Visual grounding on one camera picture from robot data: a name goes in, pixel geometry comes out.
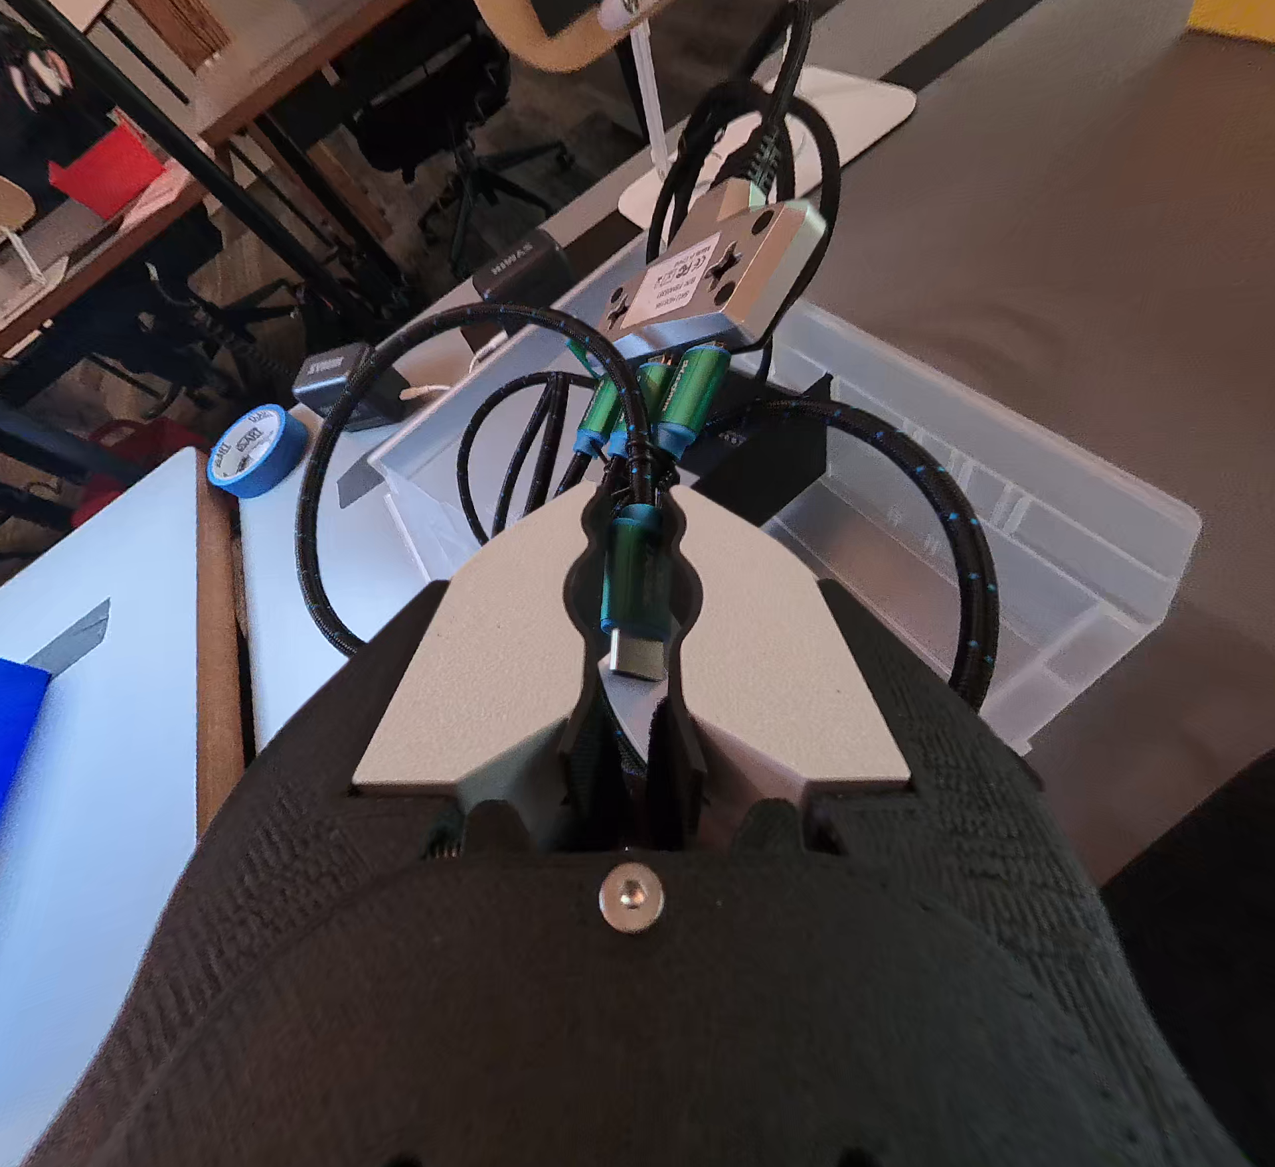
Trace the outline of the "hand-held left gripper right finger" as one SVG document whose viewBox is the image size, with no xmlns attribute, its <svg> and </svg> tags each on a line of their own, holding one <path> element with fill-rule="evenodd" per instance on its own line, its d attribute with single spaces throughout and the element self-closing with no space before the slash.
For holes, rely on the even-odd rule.
<svg viewBox="0 0 1275 1167">
<path fill-rule="evenodd" d="M 901 791 L 912 769 L 819 580 L 695 489 L 672 491 L 687 608 L 648 745 L 655 845 L 722 843 L 761 801 Z"/>
</svg>

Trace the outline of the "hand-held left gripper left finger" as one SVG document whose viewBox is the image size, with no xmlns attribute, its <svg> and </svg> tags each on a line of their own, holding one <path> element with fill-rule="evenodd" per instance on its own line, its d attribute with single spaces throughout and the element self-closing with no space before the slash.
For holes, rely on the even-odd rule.
<svg viewBox="0 0 1275 1167">
<path fill-rule="evenodd" d="M 360 795 L 423 795 L 471 812 L 502 801 L 536 847 L 568 827 L 556 749 L 585 689 L 586 642 L 568 614 L 596 492 L 565 492 L 459 567 L 360 758 Z"/>
</svg>

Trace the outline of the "braided HDMI cable green plugs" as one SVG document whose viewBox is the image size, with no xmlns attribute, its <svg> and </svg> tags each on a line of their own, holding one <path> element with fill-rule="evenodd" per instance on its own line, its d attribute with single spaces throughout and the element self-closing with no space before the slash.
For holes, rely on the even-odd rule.
<svg viewBox="0 0 1275 1167">
<path fill-rule="evenodd" d="M 671 629 L 671 558 L 663 546 L 664 516 L 656 501 L 669 485 L 675 461 L 704 435 L 735 425 L 811 421 L 868 445 L 890 461 L 941 522 L 959 590 L 959 642 L 949 687 L 979 710 L 988 694 L 999 647 L 999 586 L 991 546 L 971 501 L 939 460 L 900 426 L 848 404 L 810 396 L 750 398 L 710 414 L 724 382 L 728 353 L 715 344 L 694 346 L 671 364 L 649 361 L 629 373 L 629 386 L 603 378 L 620 406 L 625 481 L 616 485 L 608 528 L 600 623 L 615 642 L 655 639 L 663 649 Z"/>
<path fill-rule="evenodd" d="M 506 400 L 532 388 L 540 388 L 541 394 L 529 414 L 515 445 L 514 455 L 506 467 L 497 495 L 495 509 L 491 515 L 490 528 L 487 530 L 473 500 L 470 483 L 470 456 L 473 445 L 479 429 L 494 410 Z M 590 396 L 576 429 L 576 439 L 570 448 L 570 460 L 565 464 L 561 480 L 553 491 L 553 495 L 550 495 L 550 476 L 562 443 L 568 398 L 573 389 L 589 389 Z M 578 373 L 538 370 L 510 378 L 495 388 L 470 417 L 470 422 L 461 433 L 457 451 L 455 472 L 461 509 L 475 542 L 485 544 L 490 536 L 498 535 L 506 528 L 513 495 L 534 441 L 538 443 L 538 449 L 536 452 L 536 467 L 528 487 L 528 497 L 523 507 L 525 515 L 545 505 L 552 496 L 562 495 L 568 489 L 573 489 L 578 485 L 590 463 L 600 457 L 604 443 L 612 432 L 612 426 L 617 421 L 623 421 L 623 418 L 624 410 L 619 389 L 612 378 L 605 376 L 592 378 Z"/>
<path fill-rule="evenodd" d="M 477 301 L 435 314 L 418 315 L 373 346 L 367 361 L 347 381 L 313 437 L 301 479 L 293 536 L 297 579 L 311 619 L 325 641 L 339 653 L 349 657 L 364 646 L 364 641 L 336 614 L 329 602 L 321 580 L 317 551 L 317 509 L 321 489 L 343 426 L 352 417 L 365 392 L 406 352 L 450 330 L 467 329 L 486 321 L 505 323 L 515 319 L 554 331 L 566 341 L 577 341 L 600 362 L 601 369 L 619 390 L 627 421 L 631 503 L 656 504 L 655 445 L 645 398 L 635 369 L 600 330 L 565 311 L 525 303 Z"/>
</svg>

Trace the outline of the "clear plastic bin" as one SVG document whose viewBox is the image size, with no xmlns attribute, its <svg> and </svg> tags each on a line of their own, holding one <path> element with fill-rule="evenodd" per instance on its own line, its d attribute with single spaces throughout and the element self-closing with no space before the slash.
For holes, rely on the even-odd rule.
<svg viewBox="0 0 1275 1167">
<path fill-rule="evenodd" d="M 1016 752 L 1162 622 L 1201 530 L 1188 504 L 807 301 L 781 323 L 771 372 L 793 393 L 830 376 L 833 401 L 904 431 L 964 489 L 1000 595 L 982 717 Z M 763 530 L 948 675 L 948 542 L 886 459 L 834 432 L 825 475 Z"/>
</svg>

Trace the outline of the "silver HDMI switch box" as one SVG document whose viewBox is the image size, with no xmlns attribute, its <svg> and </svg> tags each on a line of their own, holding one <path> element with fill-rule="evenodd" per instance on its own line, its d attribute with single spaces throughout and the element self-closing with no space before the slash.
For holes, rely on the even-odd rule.
<svg viewBox="0 0 1275 1167">
<path fill-rule="evenodd" d="M 826 219 L 807 199 L 765 204 L 755 187 L 728 179 L 616 287 L 598 327 L 629 362 L 707 344 L 758 349 L 826 236 Z"/>
</svg>

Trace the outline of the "black mesh cable silver plug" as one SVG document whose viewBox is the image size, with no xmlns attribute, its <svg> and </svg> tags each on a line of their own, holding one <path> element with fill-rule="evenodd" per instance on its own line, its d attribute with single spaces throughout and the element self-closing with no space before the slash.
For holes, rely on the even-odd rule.
<svg viewBox="0 0 1275 1167">
<path fill-rule="evenodd" d="M 710 87 L 690 112 L 678 149 L 663 179 L 645 235 L 645 262 L 651 263 L 688 215 L 691 195 L 710 149 L 728 123 L 757 113 L 746 139 L 731 149 L 714 176 L 750 182 L 779 202 L 795 198 L 795 155 L 789 120 L 797 120 L 814 141 L 818 214 L 825 234 L 815 250 L 821 261 L 837 222 L 841 157 L 825 116 L 798 92 L 813 29 L 809 0 L 787 0 L 773 10 L 732 72 Z"/>
</svg>

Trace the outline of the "blue tape roll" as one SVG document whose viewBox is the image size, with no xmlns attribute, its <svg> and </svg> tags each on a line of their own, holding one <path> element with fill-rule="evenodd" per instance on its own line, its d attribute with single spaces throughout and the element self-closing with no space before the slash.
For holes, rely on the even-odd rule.
<svg viewBox="0 0 1275 1167">
<path fill-rule="evenodd" d="M 205 467 L 215 489 L 240 500 L 280 485 L 304 459 L 311 435 L 281 405 L 262 404 L 237 418 L 214 444 Z"/>
</svg>

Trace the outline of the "black power adapter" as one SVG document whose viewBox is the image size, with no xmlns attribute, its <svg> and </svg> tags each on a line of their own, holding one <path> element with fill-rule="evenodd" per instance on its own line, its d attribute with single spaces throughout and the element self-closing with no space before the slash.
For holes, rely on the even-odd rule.
<svg viewBox="0 0 1275 1167">
<path fill-rule="evenodd" d="M 557 239 L 537 227 L 478 267 L 471 281 L 485 302 L 550 307 L 572 290 L 577 273 Z"/>
<path fill-rule="evenodd" d="M 372 356 L 365 342 L 335 346 L 309 354 L 300 365 L 292 384 L 293 398 L 325 418 L 348 386 L 359 368 Z M 402 400 L 407 381 L 390 365 L 365 389 L 343 431 L 364 431 L 400 424 L 406 417 Z"/>
</svg>

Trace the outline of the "blue sheet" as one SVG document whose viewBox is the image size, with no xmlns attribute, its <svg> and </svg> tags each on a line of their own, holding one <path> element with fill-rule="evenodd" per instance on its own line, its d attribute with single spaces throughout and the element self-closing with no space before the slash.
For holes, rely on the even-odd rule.
<svg viewBox="0 0 1275 1167">
<path fill-rule="evenodd" d="M 41 666 L 1 659 L 1 809 L 8 804 L 51 679 Z"/>
</svg>

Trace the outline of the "black office chair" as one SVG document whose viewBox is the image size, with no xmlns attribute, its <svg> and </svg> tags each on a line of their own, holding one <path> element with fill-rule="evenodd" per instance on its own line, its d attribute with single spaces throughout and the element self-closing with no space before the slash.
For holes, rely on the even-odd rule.
<svg viewBox="0 0 1275 1167">
<path fill-rule="evenodd" d="M 552 208 L 542 196 L 507 176 L 507 171 L 550 156 L 557 167 L 574 167 L 564 140 L 481 155 L 477 131 L 509 103 L 511 60 L 498 40 L 477 21 L 461 38 L 426 60 L 414 83 L 394 85 L 357 108 L 347 123 L 359 152 L 378 171 L 398 172 L 411 184 L 423 163 L 450 155 L 454 172 L 418 219 L 427 242 L 438 236 L 431 220 L 455 208 L 448 267 L 461 279 L 470 219 L 479 200 L 494 206 L 502 198 L 518 200 L 545 216 Z"/>
</svg>

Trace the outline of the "black tripod pole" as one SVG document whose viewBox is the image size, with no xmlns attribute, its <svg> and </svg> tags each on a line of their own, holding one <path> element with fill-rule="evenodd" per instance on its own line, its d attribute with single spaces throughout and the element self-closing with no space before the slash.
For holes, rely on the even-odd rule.
<svg viewBox="0 0 1275 1167">
<path fill-rule="evenodd" d="M 108 60 L 104 53 L 68 21 L 49 0 L 4 0 L 17 16 L 36 28 L 79 75 L 111 99 L 127 117 L 157 140 L 162 149 L 194 180 L 221 202 L 244 227 L 254 234 L 278 259 L 292 267 L 327 303 L 344 318 L 373 326 L 378 313 L 343 286 L 261 203 L 240 187 L 195 139 L 167 116 L 151 97 Z"/>
</svg>

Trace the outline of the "red box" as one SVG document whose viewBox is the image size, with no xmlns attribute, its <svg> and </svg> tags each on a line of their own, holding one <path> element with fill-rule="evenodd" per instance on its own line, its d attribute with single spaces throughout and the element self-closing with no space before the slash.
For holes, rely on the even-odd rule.
<svg viewBox="0 0 1275 1167">
<path fill-rule="evenodd" d="M 45 164 L 51 187 L 100 219 L 115 219 L 165 174 L 144 133 L 123 117 L 69 166 Z"/>
</svg>

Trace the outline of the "wooden workbench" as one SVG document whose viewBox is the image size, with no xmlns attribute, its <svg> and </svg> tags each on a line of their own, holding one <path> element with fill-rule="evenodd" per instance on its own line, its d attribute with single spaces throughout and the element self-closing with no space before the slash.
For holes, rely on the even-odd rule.
<svg viewBox="0 0 1275 1167">
<path fill-rule="evenodd" d="M 199 147 L 213 156 L 218 164 L 217 151 L 238 133 L 250 132 L 256 136 L 261 148 L 274 156 L 276 163 L 284 172 L 300 180 L 303 192 L 317 200 L 319 211 L 327 214 L 332 227 L 341 231 L 344 239 L 348 240 L 348 251 L 351 251 L 355 265 L 353 278 L 344 281 L 339 273 L 329 269 L 323 254 L 313 254 L 298 240 L 316 259 L 327 266 L 343 286 L 372 307 L 378 313 L 378 319 L 371 327 L 351 322 L 335 311 L 311 287 L 311 283 L 304 279 L 303 282 L 307 283 L 311 294 L 323 299 L 327 313 L 336 317 L 343 326 L 359 334 L 375 333 L 384 317 L 399 315 L 400 310 L 406 307 L 406 301 L 412 298 L 411 285 L 404 281 L 402 270 L 390 253 L 383 248 L 372 230 L 359 219 L 349 203 L 331 186 L 324 171 L 311 160 L 309 152 L 282 129 L 272 111 L 277 107 L 280 99 L 294 92 L 307 79 L 319 73 L 332 58 L 344 54 L 353 44 L 380 26 L 410 1 L 285 0 L 281 6 L 265 17 L 262 24 L 199 69 L 190 104 L 190 123 L 178 121 L 167 115 L 191 139 L 195 139 Z M 135 83 L 123 69 L 119 68 L 119 70 Z M 173 188 L 170 202 L 162 207 L 148 210 L 148 214 L 136 224 L 115 234 L 106 247 L 80 266 L 78 281 L 68 279 L 65 282 L 67 293 L 63 298 L 59 298 L 47 311 L 41 311 L 39 317 L 32 315 L 33 323 L 59 313 L 72 295 L 78 295 L 88 285 L 96 283 L 107 270 L 119 266 L 122 259 L 136 254 L 142 244 L 153 240 L 178 218 L 189 212 L 203 196 L 211 195 L 183 171 L 177 160 L 170 157 L 159 144 L 158 147 L 171 160 L 173 171 L 181 171 L 182 174 L 181 183 Z M 232 170 L 222 166 L 221 168 L 234 178 Z"/>
</svg>

